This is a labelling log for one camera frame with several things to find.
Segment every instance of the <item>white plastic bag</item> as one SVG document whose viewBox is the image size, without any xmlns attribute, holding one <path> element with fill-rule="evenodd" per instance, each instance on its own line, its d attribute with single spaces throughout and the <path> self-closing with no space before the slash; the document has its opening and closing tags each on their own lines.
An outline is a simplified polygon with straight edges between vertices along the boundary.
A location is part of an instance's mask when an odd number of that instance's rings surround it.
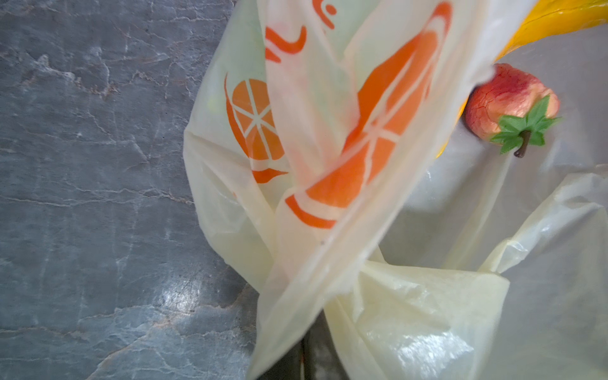
<svg viewBox="0 0 608 380">
<path fill-rule="evenodd" d="M 238 3 L 184 160 L 208 241 L 260 291 L 248 378 L 323 307 L 352 379 L 479 377 L 509 287 L 495 272 L 525 256 L 507 242 L 476 262 L 510 159 L 480 180 L 459 238 L 438 235 L 449 254 L 421 256 L 431 268 L 389 265 L 378 243 L 533 4 Z"/>
</svg>

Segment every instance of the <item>brown stem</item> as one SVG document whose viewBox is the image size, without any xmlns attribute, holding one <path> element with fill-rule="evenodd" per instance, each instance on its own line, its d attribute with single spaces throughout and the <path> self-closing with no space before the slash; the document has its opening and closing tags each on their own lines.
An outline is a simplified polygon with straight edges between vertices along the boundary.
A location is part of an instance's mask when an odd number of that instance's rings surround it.
<svg viewBox="0 0 608 380">
<path fill-rule="evenodd" d="M 523 138 L 523 144 L 521 148 L 519 148 L 515 151 L 515 153 L 513 153 L 515 157 L 522 158 L 524 154 L 526 154 L 526 148 L 528 148 L 528 142 L 530 142 L 530 135 L 532 135 L 532 132 L 528 130 L 522 131 L 519 134 L 519 136 Z"/>
</svg>

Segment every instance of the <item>orange fruit graphic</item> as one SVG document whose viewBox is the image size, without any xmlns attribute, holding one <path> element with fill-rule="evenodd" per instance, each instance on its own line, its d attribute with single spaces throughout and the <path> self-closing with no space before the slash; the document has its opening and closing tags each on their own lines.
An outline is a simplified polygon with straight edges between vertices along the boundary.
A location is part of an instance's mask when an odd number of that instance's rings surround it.
<svg viewBox="0 0 608 380">
<path fill-rule="evenodd" d="M 258 183 L 266 183 L 272 178 L 286 174 L 285 171 L 269 168 L 272 161 L 285 155 L 272 119 L 272 110 L 266 83 L 257 79 L 247 79 L 234 88 L 232 101 L 226 88 L 228 75 L 224 79 L 226 112 L 230 128 L 243 152 L 258 161 L 252 170 Z"/>
<path fill-rule="evenodd" d="M 443 20 L 443 29 L 431 25 Z M 439 4 L 423 30 L 380 64 L 359 90 L 359 122 L 348 135 L 340 165 L 302 192 L 288 197 L 287 206 L 303 223 L 329 229 L 336 210 L 345 209 L 386 166 L 396 143 L 429 93 L 441 44 L 452 19 L 452 6 Z M 306 203 L 327 206 L 327 215 L 307 212 Z"/>
</svg>

